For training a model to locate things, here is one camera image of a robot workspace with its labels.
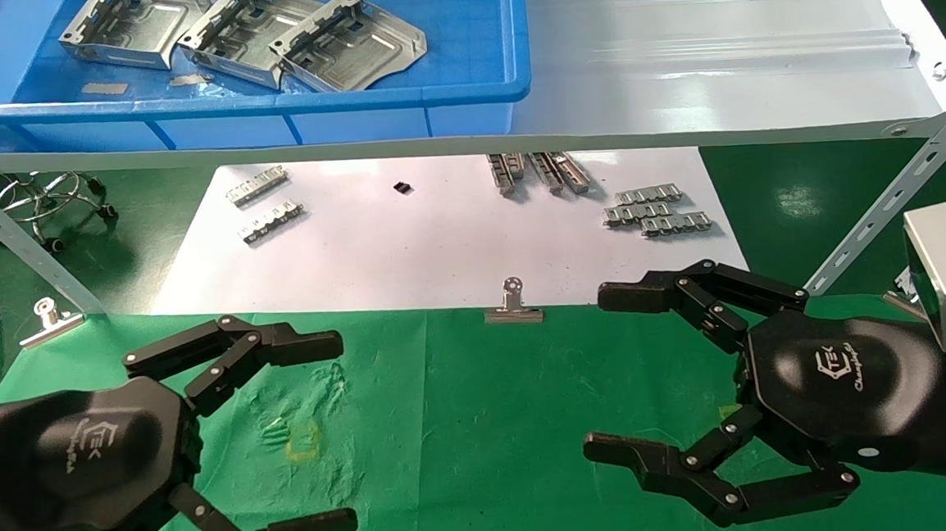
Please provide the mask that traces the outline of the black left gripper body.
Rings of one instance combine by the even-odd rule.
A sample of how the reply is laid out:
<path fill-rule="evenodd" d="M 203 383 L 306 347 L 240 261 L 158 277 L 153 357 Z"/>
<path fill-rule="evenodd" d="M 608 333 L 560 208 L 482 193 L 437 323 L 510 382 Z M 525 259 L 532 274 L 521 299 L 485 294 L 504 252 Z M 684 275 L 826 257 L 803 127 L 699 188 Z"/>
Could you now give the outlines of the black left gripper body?
<path fill-rule="evenodd" d="M 159 531 L 201 450 L 188 403 L 149 377 L 0 403 L 6 531 Z"/>

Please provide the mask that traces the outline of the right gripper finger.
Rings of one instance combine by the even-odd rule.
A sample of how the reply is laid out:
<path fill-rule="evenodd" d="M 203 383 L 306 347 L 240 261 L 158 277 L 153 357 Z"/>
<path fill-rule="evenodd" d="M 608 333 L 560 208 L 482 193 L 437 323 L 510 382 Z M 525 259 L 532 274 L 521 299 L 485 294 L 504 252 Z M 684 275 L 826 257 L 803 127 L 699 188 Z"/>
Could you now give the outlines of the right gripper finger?
<path fill-rule="evenodd" d="M 638 282 L 606 281 L 596 296 L 599 309 L 607 312 L 675 312 L 726 354 L 741 352 L 749 332 L 732 307 L 771 317 L 779 311 L 803 313 L 809 298 L 792 284 L 707 260 L 683 270 L 647 272 Z"/>
<path fill-rule="evenodd" d="M 631 470 L 642 491 L 686 500 L 721 528 L 823 511 L 842 504 L 861 485 L 850 468 L 805 447 L 807 473 L 735 486 L 718 468 L 762 432 L 764 414 L 741 406 L 686 450 L 652 439 L 592 431 L 584 439 L 588 461 Z"/>

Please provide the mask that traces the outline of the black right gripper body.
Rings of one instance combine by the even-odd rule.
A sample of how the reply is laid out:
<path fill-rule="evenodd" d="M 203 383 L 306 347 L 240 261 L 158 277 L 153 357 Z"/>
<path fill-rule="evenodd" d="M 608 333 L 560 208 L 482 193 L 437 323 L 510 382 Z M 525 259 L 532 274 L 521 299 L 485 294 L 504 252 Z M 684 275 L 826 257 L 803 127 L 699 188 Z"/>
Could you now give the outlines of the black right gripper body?
<path fill-rule="evenodd" d="M 780 311 L 745 345 L 756 398 L 807 447 L 875 471 L 920 465 L 916 424 L 944 361 L 928 324 Z"/>

